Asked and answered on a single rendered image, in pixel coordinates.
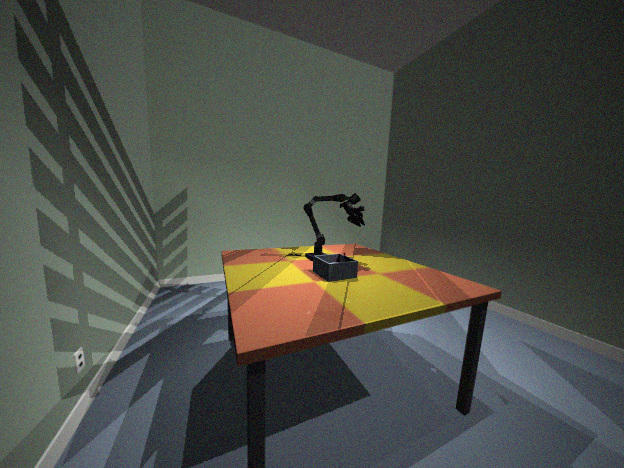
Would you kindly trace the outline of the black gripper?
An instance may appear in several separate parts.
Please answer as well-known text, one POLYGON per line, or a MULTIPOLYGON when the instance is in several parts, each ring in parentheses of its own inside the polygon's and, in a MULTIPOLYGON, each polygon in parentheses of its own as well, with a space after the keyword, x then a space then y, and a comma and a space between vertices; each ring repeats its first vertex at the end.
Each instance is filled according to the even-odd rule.
POLYGON ((355 209, 355 207, 351 206, 350 208, 346 210, 346 213, 349 214, 349 217, 347 217, 347 220, 359 227, 361 227, 360 223, 362 225, 365 225, 363 221, 363 213, 357 212, 357 214, 355 214, 353 208, 355 209))

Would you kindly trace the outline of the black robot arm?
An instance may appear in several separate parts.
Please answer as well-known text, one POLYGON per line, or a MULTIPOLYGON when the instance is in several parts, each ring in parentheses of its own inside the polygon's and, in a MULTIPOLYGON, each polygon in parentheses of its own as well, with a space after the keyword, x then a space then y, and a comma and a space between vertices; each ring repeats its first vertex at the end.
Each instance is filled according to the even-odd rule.
MULTIPOLYGON (((343 206, 343 208, 347 210, 353 204, 355 205, 356 203, 358 203, 360 200, 361 200, 360 197, 356 193, 354 193, 350 197, 347 197, 344 194, 338 194, 338 195, 333 195, 333 196, 314 196, 313 199, 308 204, 304 205, 303 207, 304 211, 306 212, 306 214, 308 215, 310 219, 310 222, 312 224, 312 227, 314 229, 314 232, 316 234, 316 239, 317 239, 317 241, 314 243, 314 254, 312 255, 323 255, 322 246, 325 244, 324 235, 320 233, 317 223, 315 221, 315 218, 313 216, 312 206, 317 201, 337 201, 337 202, 343 202, 342 204, 340 203, 340 208, 343 206), (348 200, 348 201, 343 202, 345 200, 348 200)), ((355 214, 357 214, 357 212, 359 213, 361 211, 365 211, 364 206, 359 206, 359 208, 355 208, 355 209, 353 208, 353 210, 355 214)))

